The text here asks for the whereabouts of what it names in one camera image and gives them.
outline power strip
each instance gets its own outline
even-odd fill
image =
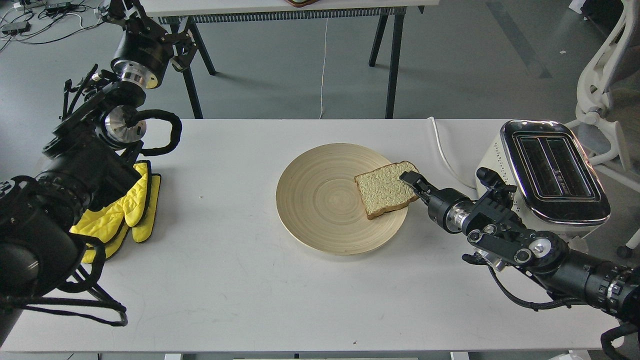
[[[0,28],[3,34],[11,36],[26,33],[29,30],[31,30],[31,24],[28,21],[10,22]]]
[[[20,2],[13,4],[13,8],[20,11],[25,9],[37,8],[39,6],[45,6],[47,4],[47,0],[32,0],[29,4],[20,4]]]

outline table leg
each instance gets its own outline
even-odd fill
[[[178,32],[178,24],[171,24],[171,32]],[[187,94],[189,95],[189,101],[191,102],[191,109],[193,110],[194,119],[204,119],[202,116],[202,109],[200,107],[200,100],[198,99],[198,92],[196,91],[196,85],[193,81],[193,74],[191,73],[191,67],[188,67],[182,72],[184,78],[184,85],[187,87]]]
[[[373,40],[373,48],[371,49],[371,56],[369,57],[369,66],[376,66],[376,59],[378,58],[378,51],[380,50],[380,44],[382,43],[382,35],[385,34],[385,27],[387,26],[387,19],[389,15],[380,15],[378,19],[378,28],[376,29],[376,38]]]
[[[213,67],[213,62],[211,61],[211,57],[209,56],[209,52],[207,51],[206,46],[204,46],[204,42],[202,41],[202,37],[200,36],[200,30],[198,30],[198,26],[195,22],[191,21],[189,24],[189,30],[191,30],[191,35],[193,36],[193,41],[198,45],[198,51],[200,51],[200,55],[202,56],[202,61],[204,61],[204,65],[207,67],[207,71],[209,71],[209,75],[215,75],[218,72],[216,68]]]
[[[404,24],[404,14],[397,14],[394,16],[394,37],[391,41],[391,64],[389,66],[389,84],[387,88],[387,110],[385,112],[385,119],[392,119],[394,117],[398,64],[400,62],[400,45],[402,44],[402,28]]]

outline wooden plate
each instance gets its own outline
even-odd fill
[[[377,249],[397,232],[408,208],[367,220],[353,177],[388,165],[363,146],[331,143],[311,149],[284,170],[276,190],[278,214],[302,243],[336,255]]]

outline bread slice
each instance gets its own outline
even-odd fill
[[[367,219],[405,208],[418,199],[418,195],[399,178],[405,171],[418,172],[418,169],[409,161],[402,161],[355,176]]]

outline oven mitt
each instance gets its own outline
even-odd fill
[[[146,225],[143,225],[141,220],[145,218],[147,208],[151,203],[151,164],[149,161],[138,161],[133,167],[140,173],[141,177],[127,194],[100,211],[86,211],[78,224],[71,227],[70,230],[72,233],[100,239],[101,242],[106,244],[107,259],[113,256],[122,246],[129,228],[139,225],[144,229],[149,227],[149,221],[146,221]],[[153,218],[156,212],[155,206],[157,204],[159,185],[156,188],[154,194],[156,199],[153,215],[151,216],[152,220],[150,221],[151,227],[153,226]],[[151,230],[148,229],[142,233],[146,237],[143,235],[138,236],[135,238],[136,242],[145,241],[151,234]],[[84,254],[83,263],[91,263],[94,257],[95,251],[88,249]]]
[[[156,209],[158,205],[158,195],[160,193],[160,182],[162,176],[160,174],[153,174],[151,177],[151,189],[148,202],[147,211],[145,216],[138,222],[138,225],[133,227],[131,235],[133,241],[141,243],[149,239],[151,232],[154,230],[154,222],[156,221]]]

